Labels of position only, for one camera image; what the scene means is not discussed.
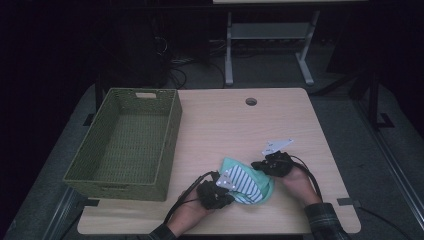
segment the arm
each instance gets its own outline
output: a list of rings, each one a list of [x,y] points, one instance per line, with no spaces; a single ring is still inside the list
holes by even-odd
[[[312,234],[316,240],[351,239],[343,230],[330,203],[323,203],[315,193],[308,176],[293,167],[283,178],[276,178],[305,207]]]
[[[175,210],[169,222],[160,225],[147,239],[153,240],[173,240],[181,236],[186,231],[195,227],[204,217],[214,212],[206,210],[198,199],[196,188],[186,197],[186,202]]]

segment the light wood table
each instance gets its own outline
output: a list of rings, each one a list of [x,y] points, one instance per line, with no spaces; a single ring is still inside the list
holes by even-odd
[[[180,90],[183,115],[175,151],[168,199],[143,202],[101,199],[85,207],[78,225],[82,234],[148,234],[159,226],[178,196],[200,175],[218,170],[224,157],[247,165],[263,160],[269,140],[291,138],[283,150],[301,158],[315,175],[325,202],[333,204],[344,229],[360,230],[349,195],[325,136],[303,89]],[[255,98],[256,106],[248,106]],[[208,216],[187,234],[309,233],[301,206],[276,183],[261,205],[233,203]]]

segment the green woven basket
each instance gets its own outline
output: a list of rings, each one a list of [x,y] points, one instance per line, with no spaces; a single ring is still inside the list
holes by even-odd
[[[93,198],[165,201],[181,114],[176,90],[111,88],[64,181]]]

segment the folded fabric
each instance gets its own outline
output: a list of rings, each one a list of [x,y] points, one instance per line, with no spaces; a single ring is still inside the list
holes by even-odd
[[[229,177],[233,184],[229,194],[239,203],[263,203],[274,190],[272,178],[231,158],[224,158],[220,173]]]

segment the hand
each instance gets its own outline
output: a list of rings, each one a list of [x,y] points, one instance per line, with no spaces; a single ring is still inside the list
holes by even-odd
[[[308,175],[297,167],[293,167],[286,176],[277,178],[277,181],[282,182],[289,193],[299,200],[304,207],[322,202],[312,187]]]
[[[197,187],[190,192],[184,201],[197,199]],[[215,210],[206,210],[199,200],[182,204],[175,210],[169,222],[166,224],[176,237],[195,227],[204,217]]]

